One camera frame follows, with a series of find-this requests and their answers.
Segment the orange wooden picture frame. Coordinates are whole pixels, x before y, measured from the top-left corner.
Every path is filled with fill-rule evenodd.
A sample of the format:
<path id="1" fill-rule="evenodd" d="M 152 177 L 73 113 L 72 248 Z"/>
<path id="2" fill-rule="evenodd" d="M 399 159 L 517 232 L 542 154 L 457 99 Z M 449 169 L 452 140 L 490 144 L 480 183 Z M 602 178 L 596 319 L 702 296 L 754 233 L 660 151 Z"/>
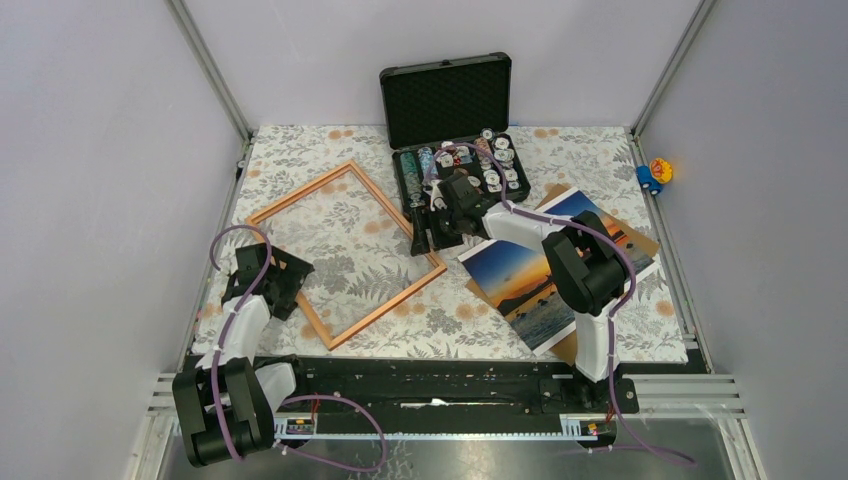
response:
<path id="1" fill-rule="evenodd" d="M 314 271 L 297 304 L 328 350 L 446 272 L 436 254 L 410 255 L 412 225 L 350 160 L 255 211 L 247 224 Z"/>

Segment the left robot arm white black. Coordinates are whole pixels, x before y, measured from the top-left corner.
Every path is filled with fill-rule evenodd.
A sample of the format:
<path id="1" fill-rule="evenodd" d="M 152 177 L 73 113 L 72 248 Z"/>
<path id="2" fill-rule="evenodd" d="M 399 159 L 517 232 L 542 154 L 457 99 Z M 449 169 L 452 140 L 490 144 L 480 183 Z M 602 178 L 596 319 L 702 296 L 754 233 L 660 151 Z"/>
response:
<path id="1" fill-rule="evenodd" d="M 236 251 L 221 306 L 225 324 L 213 347 L 192 369 L 176 375 L 172 393 L 190 464 L 200 468 L 244 458 L 274 443 L 273 410 L 296 411 L 310 385 L 288 361 L 256 367 L 259 338 L 271 319 L 285 321 L 314 270 L 277 247 L 255 244 Z"/>

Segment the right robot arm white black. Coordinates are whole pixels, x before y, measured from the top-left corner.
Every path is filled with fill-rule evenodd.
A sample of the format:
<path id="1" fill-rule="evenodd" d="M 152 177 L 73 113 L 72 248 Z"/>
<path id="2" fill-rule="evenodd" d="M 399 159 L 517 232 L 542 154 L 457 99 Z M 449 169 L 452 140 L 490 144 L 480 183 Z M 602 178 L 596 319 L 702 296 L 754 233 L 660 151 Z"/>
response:
<path id="1" fill-rule="evenodd" d="M 575 314 L 575 367 L 583 376 L 573 386 L 575 402 L 597 412 L 613 398 L 618 366 L 614 316 L 634 295 L 637 273 L 600 217 L 585 210 L 573 217 L 528 210 L 486 198 L 469 178 L 453 174 L 429 190 L 429 209 L 439 227 L 534 250 L 545 256 L 552 281 Z"/>

